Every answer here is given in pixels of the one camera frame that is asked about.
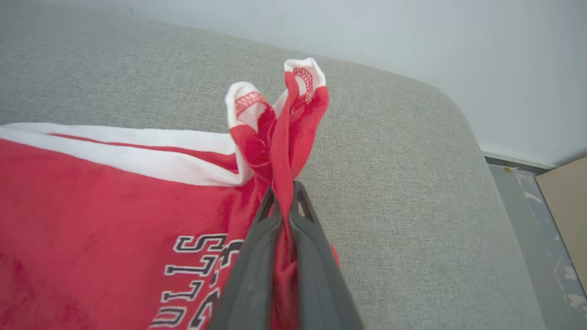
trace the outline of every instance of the white stripe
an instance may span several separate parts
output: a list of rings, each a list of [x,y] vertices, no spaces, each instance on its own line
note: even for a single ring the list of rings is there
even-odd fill
[[[197,186],[241,186],[252,177],[252,170],[244,164],[238,152],[239,173],[235,174],[196,157],[172,151],[111,146],[6,127],[0,127],[0,139],[69,154],[156,179]]]
[[[230,134],[195,130],[128,129],[110,126],[60,125],[51,123],[14,123],[7,129],[40,134],[63,134],[100,142],[137,144],[153,147],[178,147],[196,151],[233,154],[236,145]]]

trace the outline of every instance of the wooden board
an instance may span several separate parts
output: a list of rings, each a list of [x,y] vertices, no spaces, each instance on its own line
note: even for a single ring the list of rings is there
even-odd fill
[[[587,157],[536,177],[577,276],[587,284]]]

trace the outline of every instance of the wall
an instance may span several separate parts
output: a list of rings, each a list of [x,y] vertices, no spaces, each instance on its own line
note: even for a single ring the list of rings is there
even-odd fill
[[[47,1],[396,72],[449,95],[484,151],[546,167],[587,154],[583,0]]]

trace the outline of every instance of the basketball jersey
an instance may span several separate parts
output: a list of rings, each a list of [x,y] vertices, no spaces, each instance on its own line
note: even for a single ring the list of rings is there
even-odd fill
[[[0,329],[205,329],[269,186],[287,224],[328,106],[313,59],[285,84],[233,84],[230,134],[0,126]],[[296,329],[287,225],[275,256],[272,329]]]

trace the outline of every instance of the gray fabric surface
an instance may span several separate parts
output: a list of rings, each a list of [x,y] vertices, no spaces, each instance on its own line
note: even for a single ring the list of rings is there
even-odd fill
[[[0,5],[0,123],[227,132],[224,95],[269,100],[307,54],[47,4]],[[315,57],[331,103],[301,175],[367,329],[542,329],[473,134],[435,88]]]

